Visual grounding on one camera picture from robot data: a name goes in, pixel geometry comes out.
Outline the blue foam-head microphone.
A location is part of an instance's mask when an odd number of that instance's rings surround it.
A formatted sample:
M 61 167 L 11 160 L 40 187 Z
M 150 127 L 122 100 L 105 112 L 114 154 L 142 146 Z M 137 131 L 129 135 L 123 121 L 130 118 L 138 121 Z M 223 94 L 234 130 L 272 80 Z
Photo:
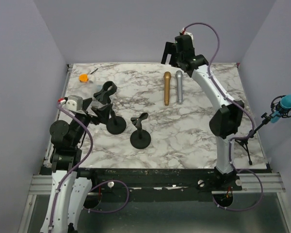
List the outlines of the blue foam-head microphone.
M 291 117 L 291 94 L 276 97 L 271 103 L 271 123 Z

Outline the black round-base microphone stand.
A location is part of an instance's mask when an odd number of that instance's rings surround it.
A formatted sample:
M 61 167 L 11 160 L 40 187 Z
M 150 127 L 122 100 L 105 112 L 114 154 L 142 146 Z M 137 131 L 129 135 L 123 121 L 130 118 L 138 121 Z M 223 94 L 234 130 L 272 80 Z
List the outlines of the black round-base microphone stand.
M 132 117 L 130 119 L 132 124 L 137 129 L 131 134 L 130 143 L 134 148 L 139 150 L 147 148 L 151 142 L 151 136 L 149 132 L 142 128 L 142 120 L 147 118 L 148 113 L 142 113 L 139 117 Z

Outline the black stand holding gold microphone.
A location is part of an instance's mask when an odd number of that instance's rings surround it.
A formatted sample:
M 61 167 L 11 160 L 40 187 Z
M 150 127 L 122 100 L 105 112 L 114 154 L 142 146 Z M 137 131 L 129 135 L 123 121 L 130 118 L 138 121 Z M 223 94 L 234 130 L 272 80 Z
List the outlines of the black stand holding gold microphone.
M 115 83 L 112 81 L 107 81 L 104 83 L 103 89 L 99 92 L 99 94 L 101 94 L 100 99 L 110 104 L 110 96 L 113 95 L 116 91 L 117 86 Z M 118 135 L 124 132 L 126 126 L 126 121 L 121 116 L 117 116 L 115 111 L 112 109 L 109 122 L 106 125 L 107 131 L 113 135 Z

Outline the gold microphone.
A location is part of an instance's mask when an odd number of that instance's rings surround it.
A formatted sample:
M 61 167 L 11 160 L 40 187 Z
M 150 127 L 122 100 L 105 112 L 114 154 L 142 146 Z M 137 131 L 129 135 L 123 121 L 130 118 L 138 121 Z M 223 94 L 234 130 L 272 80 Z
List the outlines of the gold microphone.
M 164 105 L 168 106 L 170 101 L 171 73 L 169 71 L 165 72 L 163 75 L 163 79 L 164 79 Z

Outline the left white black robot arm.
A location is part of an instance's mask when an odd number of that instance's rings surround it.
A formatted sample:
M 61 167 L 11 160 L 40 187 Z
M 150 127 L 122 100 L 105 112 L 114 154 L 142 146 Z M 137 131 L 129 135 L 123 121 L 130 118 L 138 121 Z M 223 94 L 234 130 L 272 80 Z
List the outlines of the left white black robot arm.
M 100 108 L 93 107 L 94 114 L 87 108 L 91 98 L 82 99 L 69 96 L 59 99 L 59 111 L 71 117 L 71 122 L 57 120 L 49 129 L 53 152 L 51 155 L 51 193 L 48 209 L 40 229 L 42 233 L 76 233 L 83 204 L 89 192 L 97 188 L 98 180 L 92 175 L 83 175 L 78 171 L 86 160 L 78 147 L 80 139 L 88 135 L 90 149 L 94 147 L 93 137 L 88 125 L 107 123 L 110 119 L 112 104 Z

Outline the silver mesh-head microphone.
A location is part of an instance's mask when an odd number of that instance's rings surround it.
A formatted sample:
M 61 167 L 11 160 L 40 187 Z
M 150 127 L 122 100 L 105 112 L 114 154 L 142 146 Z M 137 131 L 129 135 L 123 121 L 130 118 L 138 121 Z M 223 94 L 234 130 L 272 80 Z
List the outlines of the silver mesh-head microphone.
M 177 81 L 178 104 L 183 104 L 183 84 L 182 84 L 183 73 L 181 70 L 178 70 L 176 72 L 175 78 Z

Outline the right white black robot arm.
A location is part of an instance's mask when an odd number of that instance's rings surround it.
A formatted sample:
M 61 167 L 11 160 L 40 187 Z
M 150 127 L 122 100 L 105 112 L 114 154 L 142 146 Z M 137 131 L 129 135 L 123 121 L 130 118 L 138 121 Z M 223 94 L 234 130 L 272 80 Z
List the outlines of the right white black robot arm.
M 234 143 L 230 140 L 241 124 L 244 102 L 239 100 L 232 103 L 234 98 L 218 82 L 207 59 L 202 54 L 195 54 L 191 36 L 179 35 L 175 37 L 174 42 L 166 42 L 162 64 L 166 63 L 169 54 L 171 55 L 169 65 L 181 69 L 191 77 L 201 87 L 215 110 L 209 121 L 209 127 L 216 136 L 215 169 L 220 174 L 213 178 L 213 184 L 217 189 L 225 190 L 231 185 L 231 179 L 227 174 L 233 171 L 231 161 Z

